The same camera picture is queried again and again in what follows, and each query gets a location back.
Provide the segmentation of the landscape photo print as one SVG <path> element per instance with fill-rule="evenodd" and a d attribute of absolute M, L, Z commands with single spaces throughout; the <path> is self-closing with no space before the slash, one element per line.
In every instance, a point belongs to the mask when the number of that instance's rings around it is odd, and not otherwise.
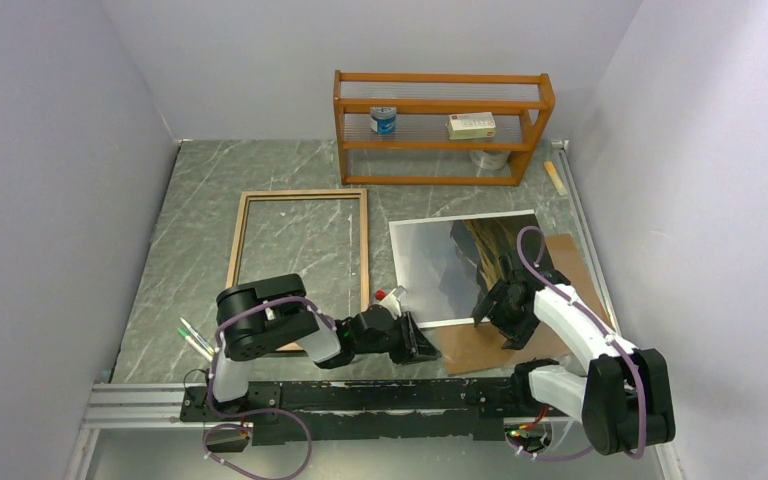
<path fill-rule="evenodd" d="M 389 223 L 401 302 L 422 328 L 471 324 L 473 310 L 517 258 L 516 238 L 539 225 L 532 210 Z"/>

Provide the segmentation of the black wooden picture frame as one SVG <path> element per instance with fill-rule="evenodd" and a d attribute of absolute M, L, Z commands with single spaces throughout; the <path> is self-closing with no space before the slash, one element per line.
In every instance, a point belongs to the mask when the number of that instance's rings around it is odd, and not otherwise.
<path fill-rule="evenodd" d="M 245 191 L 225 286 L 296 273 L 337 318 L 372 303 L 364 188 Z"/>

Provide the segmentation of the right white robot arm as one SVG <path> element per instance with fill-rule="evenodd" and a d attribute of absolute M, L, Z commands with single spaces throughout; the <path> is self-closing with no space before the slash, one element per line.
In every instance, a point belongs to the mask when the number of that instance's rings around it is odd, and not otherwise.
<path fill-rule="evenodd" d="M 608 327 L 557 270 L 516 270 L 499 280 L 473 308 L 509 348 L 525 345 L 546 326 L 572 359 L 532 360 L 515 366 L 507 397 L 521 414 L 553 407 L 578 421 L 593 450 L 610 455 L 671 442 L 676 425 L 667 362 Z"/>

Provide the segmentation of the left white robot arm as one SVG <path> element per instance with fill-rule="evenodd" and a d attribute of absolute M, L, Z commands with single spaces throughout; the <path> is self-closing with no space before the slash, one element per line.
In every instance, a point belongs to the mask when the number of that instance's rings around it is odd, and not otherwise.
<path fill-rule="evenodd" d="M 207 377 L 206 405 L 222 420 L 246 406 L 254 361 L 298 345 L 320 369 L 345 366 L 358 355 L 386 354 L 396 365 L 433 361 L 440 351 L 403 309 L 396 290 L 344 319 L 307 298 L 295 273 L 238 284 L 216 297 L 218 352 Z"/>

